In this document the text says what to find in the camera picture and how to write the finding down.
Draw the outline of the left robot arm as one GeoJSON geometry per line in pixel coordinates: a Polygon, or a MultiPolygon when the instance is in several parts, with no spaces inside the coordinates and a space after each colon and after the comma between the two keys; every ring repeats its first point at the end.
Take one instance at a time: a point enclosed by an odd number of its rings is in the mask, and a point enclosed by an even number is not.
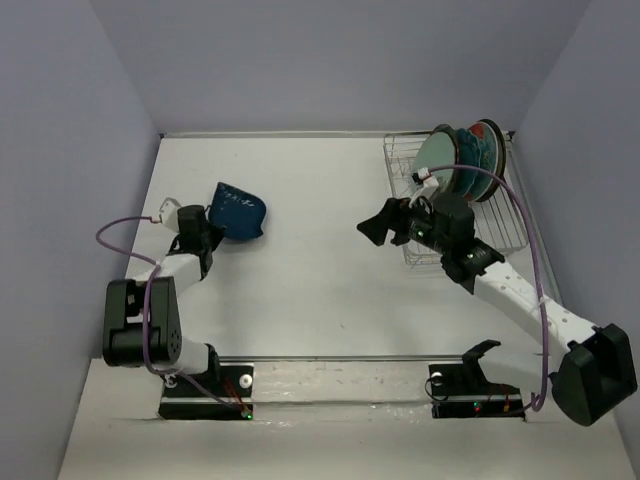
{"type": "Polygon", "coordinates": [[[158,219],[177,228],[167,254],[152,260],[131,252],[151,269],[107,285],[102,358],[111,367],[181,376],[195,392],[209,395],[221,383],[219,356],[212,345],[183,335],[178,299],[207,277],[224,231],[208,222],[201,205],[178,207],[172,216],[158,219]]]}

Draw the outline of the cream plate with metallic rim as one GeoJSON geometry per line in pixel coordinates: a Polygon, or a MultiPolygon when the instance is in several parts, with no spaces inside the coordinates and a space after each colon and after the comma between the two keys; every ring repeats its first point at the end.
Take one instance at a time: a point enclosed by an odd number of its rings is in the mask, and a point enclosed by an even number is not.
{"type": "MultiPolygon", "coordinates": [[[[500,179],[504,179],[504,171],[506,168],[506,143],[502,131],[499,126],[488,118],[481,119],[477,122],[477,125],[482,126],[483,135],[477,134],[479,139],[482,139],[489,147],[492,154],[489,156],[490,161],[488,163],[483,162],[482,168],[491,171],[494,175],[500,179]]],[[[488,201],[497,191],[500,184],[490,176],[482,175],[479,178],[483,178],[484,182],[488,182],[488,185],[483,189],[482,194],[476,198],[477,202],[488,201]]]]}

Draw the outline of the navy blue leaf-shaped dish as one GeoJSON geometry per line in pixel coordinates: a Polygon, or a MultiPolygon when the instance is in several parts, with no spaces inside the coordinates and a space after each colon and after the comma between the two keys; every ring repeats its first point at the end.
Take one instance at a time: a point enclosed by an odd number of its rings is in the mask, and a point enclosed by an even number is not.
{"type": "Polygon", "coordinates": [[[267,213],[259,197],[228,183],[219,182],[207,214],[208,221],[222,229],[227,239],[248,242],[261,237],[267,213]]]}

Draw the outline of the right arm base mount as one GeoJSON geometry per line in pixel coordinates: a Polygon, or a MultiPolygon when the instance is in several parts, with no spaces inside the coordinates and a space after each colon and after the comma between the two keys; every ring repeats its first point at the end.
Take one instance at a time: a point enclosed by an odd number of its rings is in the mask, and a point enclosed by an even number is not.
{"type": "Polygon", "coordinates": [[[521,418],[527,404],[519,389],[489,382],[479,361],[500,343],[485,340],[467,350],[457,363],[428,367],[424,390],[432,403],[434,419],[521,418]]]}

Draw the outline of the teal scalloped plate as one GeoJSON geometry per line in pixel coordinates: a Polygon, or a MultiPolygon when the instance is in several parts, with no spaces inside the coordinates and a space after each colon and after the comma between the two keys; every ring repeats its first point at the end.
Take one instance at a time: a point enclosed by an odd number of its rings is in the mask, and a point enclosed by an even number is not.
{"type": "Polygon", "coordinates": [[[479,172],[474,167],[480,167],[481,149],[478,139],[465,128],[456,130],[459,147],[459,164],[469,166],[469,169],[458,169],[453,192],[468,201],[475,200],[475,182],[479,172]]]}

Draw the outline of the red plate with teal flower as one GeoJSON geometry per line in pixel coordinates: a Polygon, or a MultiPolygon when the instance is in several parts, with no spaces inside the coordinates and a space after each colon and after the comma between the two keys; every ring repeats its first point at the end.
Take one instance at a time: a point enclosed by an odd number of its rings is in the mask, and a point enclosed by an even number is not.
{"type": "MultiPolygon", "coordinates": [[[[480,136],[483,135],[482,126],[481,125],[477,125],[477,122],[476,122],[475,124],[473,124],[469,128],[469,131],[479,141],[479,146],[480,146],[480,149],[481,149],[480,168],[483,169],[482,168],[482,163],[483,162],[488,163],[490,161],[489,156],[492,154],[492,152],[490,151],[490,147],[482,139],[479,139],[477,137],[477,134],[479,134],[480,136]]],[[[474,200],[474,202],[477,202],[476,198],[482,194],[483,189],[488,185],[488,182],[484,182],[483,178],[479,178],[479,176],[478,176],[478,179],[475,182],[475,200],[474,200]]]]}

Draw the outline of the small dark teal round plate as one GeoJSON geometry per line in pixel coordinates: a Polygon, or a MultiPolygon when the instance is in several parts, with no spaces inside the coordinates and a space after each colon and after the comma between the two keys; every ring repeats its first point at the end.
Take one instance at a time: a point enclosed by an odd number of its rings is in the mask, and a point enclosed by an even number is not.
{"type": "MultiPolygon", "coordinates": [[[[449,139],[452,141],[452,144],[454,146],[454,159],[446,162],[446,165],[458,165],[459,164],[459,160],[460,160],[460,156],[459,156],[459,143],[457,141],[456,138],[456,132],[453,129],[453,127],[449,124],[439,124],[437,125],[434,130],[434,133],[445,133],[449,139]]],[[[458,172],[456,169],[448,169],[448,170],[443,170],[443,171],[438,171],[437,172],[437,176],[439,179],[443,179],[444,178],[444,174],[447,173],[448,174],[448,182],[446,185],[443,185],[440,187],[440,190],[443,193],[452,193],[456,184],[456,181],[458,179],[458,172]]]]}

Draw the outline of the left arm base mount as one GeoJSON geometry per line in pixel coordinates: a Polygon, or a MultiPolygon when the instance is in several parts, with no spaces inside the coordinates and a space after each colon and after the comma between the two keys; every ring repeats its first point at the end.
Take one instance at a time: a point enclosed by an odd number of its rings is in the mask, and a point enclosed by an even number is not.
{"type": "Polygon", "coordinates": [[[223,362],[220,378],[193,375],[196,387],[184,376],[171,375],[163,385],[158,416],[179,421],[251,421],[254,364],[223,362]]]}

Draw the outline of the light green flower plate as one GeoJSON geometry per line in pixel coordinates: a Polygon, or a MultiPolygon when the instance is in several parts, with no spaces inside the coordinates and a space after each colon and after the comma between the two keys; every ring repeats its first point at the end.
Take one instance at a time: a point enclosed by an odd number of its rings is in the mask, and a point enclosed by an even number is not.
{"type": "MultiPolygon", "coordinates": [[[[419,148],[413,162],[411,177],[421,168],[428,168],[430,172],[436,167],[450,166],[446,165],[454,159],[454,146],[452,141],[445,133],[432,133],[429,135],[421,147],[419,148]]],[[[443,179],[439,179],[435,172],[440,187],[446,185],[448,182],[448,174],[444,174],[443,179]]]]}

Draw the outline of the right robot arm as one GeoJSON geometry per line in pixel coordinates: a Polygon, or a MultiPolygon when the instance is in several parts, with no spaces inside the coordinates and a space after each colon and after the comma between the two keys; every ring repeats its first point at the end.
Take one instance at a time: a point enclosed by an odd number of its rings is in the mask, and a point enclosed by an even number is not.
{"type": "Polygon", "coordinates": [[[453,283],[502,312],[540,345],[540,353],[511,353],[500,342],[487,340],[468,350],[460,368],[468,390],[513,386],[531,393],[533,410],[552,398],[581,426],[594,424],[637,391],[626,332],[573,314],[529,283],[477,237],[474,212],[462,198],[389,198],[357,229],[376,246],[415,241],[438,253],[453,283]]]}

